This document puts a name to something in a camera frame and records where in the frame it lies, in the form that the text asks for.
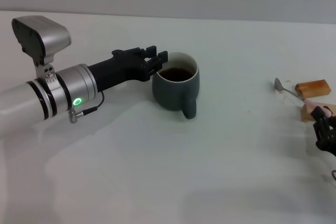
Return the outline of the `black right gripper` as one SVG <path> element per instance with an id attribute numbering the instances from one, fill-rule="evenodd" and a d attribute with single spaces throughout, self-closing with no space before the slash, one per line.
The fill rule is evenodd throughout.
<path id="1" fill-rule="evenodd" d="M 335 153 L 335 128 L 336 118 L 331 116 L 326 118 L 324 111 L 321 107 L 317 106 L 311 112 L 311 116 L 315 120 L 313 128 L 317 137 L 316 146 L 319 150 L 331 153 L 336 156 Z"/>

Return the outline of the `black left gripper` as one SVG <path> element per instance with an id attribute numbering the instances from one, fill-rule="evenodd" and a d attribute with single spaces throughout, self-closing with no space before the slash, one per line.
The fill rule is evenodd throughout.
<path id="1" fill-rule="evenodd" d="M 146 49 L 114 50 L 112 58 L 90 65 L 88 69 L 101 92 L 129 80 L 146 82 L 167 61 L 167 51 L 157 54 L 156 46 L 150 46 Z"/>

